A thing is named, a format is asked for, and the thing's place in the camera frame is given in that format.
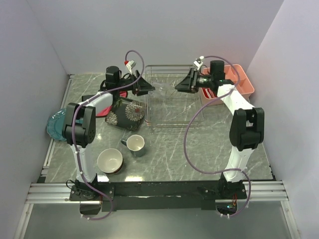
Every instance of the black metal base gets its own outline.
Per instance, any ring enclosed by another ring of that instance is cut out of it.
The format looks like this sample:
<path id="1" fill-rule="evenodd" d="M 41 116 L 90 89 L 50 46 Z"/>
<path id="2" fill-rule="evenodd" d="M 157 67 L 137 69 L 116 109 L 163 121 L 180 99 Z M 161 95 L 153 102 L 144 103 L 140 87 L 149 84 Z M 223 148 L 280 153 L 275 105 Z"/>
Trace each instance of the black metal base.
<path id="1" fill-rule="evenodd" d="M 180 208 L 216 210 L 215 200 L 232 200 L 235 194 L 237 199 L 247 198 L 242 181 L 228 183 L 223 175 L 218 181 L 98 182 L 97 189 L 111 197 L 114 211 Z M 70 194 L 70 201 L 90 200 L 75 192 Z M 111 203 L 103 198 L 102 211 L 107 212 L 110 207 Z"/>
<path id="2" fill-rule="evenodd" d="M 98 182 L 98 176 L 96 175 L 92 183 L 90 185 L 113 200 L 114 197 L 114 185 L 111 185 L 109 183 L 99 183 Z M 70 201 L 99 201 L 100 195 L 93 191 L 91 188 L 89 188 L 85 183 L 79 182 L 78 180 L 75 180 L 75 184 L 72 186 L 71 194 L 70 194 Z"/>

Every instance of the mug handle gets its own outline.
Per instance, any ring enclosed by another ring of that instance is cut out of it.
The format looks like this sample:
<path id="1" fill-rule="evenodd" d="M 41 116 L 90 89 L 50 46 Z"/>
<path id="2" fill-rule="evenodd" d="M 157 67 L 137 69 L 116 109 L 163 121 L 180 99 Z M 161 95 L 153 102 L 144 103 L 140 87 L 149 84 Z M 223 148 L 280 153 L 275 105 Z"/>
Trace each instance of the mug handle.
<path id="1" fill-rule="evenodd" d="M 127 141 L 124 139 L 121 139 L 121 143 L 124 144 L 125 146 L 127 146 Z"/>

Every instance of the white bowl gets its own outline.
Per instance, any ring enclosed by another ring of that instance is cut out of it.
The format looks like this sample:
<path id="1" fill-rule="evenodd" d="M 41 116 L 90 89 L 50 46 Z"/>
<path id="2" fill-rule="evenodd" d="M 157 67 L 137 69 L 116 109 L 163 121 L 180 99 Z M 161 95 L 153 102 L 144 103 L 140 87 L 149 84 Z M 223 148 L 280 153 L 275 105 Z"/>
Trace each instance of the white bowl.
<path id="1" fill-rule="evenodd" d="M 116 173 L 123 165 L 123 156 L 115 148 L 108 148 L 102 151 L 98 157 L 98 167 L 105 173 Z"/>

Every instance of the white cable clip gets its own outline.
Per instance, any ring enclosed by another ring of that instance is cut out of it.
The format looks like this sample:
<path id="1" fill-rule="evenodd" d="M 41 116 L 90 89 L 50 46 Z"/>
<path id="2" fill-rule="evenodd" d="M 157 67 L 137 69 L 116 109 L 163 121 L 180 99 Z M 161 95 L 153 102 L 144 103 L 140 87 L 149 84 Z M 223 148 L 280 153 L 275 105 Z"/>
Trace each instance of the white cable clip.
<path id="1" fill-rule="evenodd" d="M 129 61 L 127 64 L 126 64 L 126 67 L 127 69 L 129 70 L 129 72 L 132 74 L 132 69 L 135 67 L 136 65 L 136 62 L 135 61 Z"/>
<path id="2" fill-rule="evenodd" d="M 203 59 L 204 57 L 203 56 L 200 56 L 199 58 L 197 58 L 195 61 L 194 61 L 194 66 L 197 67 L 197 70 L 199 71 L 201 66 L 203 65 Z"/>

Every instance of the ceramic mug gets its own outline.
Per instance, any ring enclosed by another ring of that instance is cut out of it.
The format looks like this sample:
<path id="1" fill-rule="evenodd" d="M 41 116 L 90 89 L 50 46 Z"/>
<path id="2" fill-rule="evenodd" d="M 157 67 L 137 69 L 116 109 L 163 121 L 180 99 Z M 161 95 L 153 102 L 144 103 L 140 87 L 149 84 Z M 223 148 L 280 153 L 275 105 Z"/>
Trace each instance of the ceramic mug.
<path id="1" fill-rule="evenodd" d="M 142 157 L 146 152 L 144 138 L 140 135 L 134 134 L 127 140 L 121 139 L 121 143 L 130 150 L 134 157 Z"/>

